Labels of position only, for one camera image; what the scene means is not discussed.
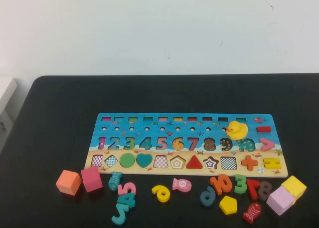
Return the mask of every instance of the teal heart piece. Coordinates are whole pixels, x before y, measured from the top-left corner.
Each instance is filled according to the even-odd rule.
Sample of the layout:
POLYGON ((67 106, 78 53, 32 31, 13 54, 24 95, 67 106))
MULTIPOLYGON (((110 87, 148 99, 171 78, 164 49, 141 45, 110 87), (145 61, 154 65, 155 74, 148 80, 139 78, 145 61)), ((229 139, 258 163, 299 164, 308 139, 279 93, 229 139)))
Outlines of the teal heart piece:
POLYGON ((152 160, 153 160, 153 157, 151 154, 138 154, 136 156, 136 162, 142 168, 147 167, 152 162, 152 160))

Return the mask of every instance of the wooden puzzle board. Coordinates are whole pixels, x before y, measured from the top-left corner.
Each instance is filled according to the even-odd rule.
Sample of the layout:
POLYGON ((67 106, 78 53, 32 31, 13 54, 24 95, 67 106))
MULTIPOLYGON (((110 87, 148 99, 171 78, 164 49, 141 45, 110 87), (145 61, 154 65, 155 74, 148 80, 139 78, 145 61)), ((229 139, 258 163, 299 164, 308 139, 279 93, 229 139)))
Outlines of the wooden puzzle board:
POLYGON ((100 173, 288 175, 273 117, 266 114, 101 113, 97 117, 85 162, 85 168, 90 166, 98 166, 100 173), (226 129, 232 121, 248 126, 244 139, 229 139, 226 129), (257 127, 265 126, 271 127, 271 132, 257 132, 257 127), (261 138, 274 142, 275 146, 262 151, 264 144, 260 142, 261 138), (241 165, 247 155, 258 162, 252 171, 241 165), (132 166, 132 160, 124 159, 127 156, 134 157, 132 166), (186 168, 193 156, 202 164, 202 169, 186 168), (281 168, 266 169, 265 158, 279 159, 281 168))

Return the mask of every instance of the green number 3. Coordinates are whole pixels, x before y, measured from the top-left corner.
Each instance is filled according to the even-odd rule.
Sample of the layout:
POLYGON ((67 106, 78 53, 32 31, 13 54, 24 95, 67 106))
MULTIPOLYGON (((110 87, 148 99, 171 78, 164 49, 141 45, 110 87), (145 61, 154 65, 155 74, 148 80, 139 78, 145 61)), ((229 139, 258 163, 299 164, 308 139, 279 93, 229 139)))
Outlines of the green number 3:
POLYGON ((237 181, 237 185, 235 186, 235 193, 245 193, 247 190, 246 177, 243 175, 235 175, 235 181, 237 181))
POLYGON ((135 138, 134 137, 127 137, 125 138, 127 140, 126 146, 124 147, 125 150, 131 150, 135 147, 135 138))

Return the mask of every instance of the green circle piece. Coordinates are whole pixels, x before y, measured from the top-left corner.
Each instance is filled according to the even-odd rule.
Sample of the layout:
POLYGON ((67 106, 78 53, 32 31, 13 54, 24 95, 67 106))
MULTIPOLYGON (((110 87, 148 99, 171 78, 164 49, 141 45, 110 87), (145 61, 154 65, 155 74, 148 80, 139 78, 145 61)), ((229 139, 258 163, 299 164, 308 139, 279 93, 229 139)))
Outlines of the green circle piece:
POLYGON ((131 153, 125 153, 120 158, 120 164, 124 168, 131 167, 135 162, 135 157, 131 153))

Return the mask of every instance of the orange cube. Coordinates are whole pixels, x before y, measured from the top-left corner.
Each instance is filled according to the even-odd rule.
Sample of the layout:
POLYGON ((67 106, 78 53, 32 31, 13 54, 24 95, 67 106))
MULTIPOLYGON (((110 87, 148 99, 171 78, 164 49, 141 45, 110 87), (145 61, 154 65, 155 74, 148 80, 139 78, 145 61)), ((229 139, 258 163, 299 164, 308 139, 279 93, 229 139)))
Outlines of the orange cube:
POLYGON ((58 181, 55 183, 60 192, 75 195, 78 191, 82 180, 76 172, 63 170, 58 181))

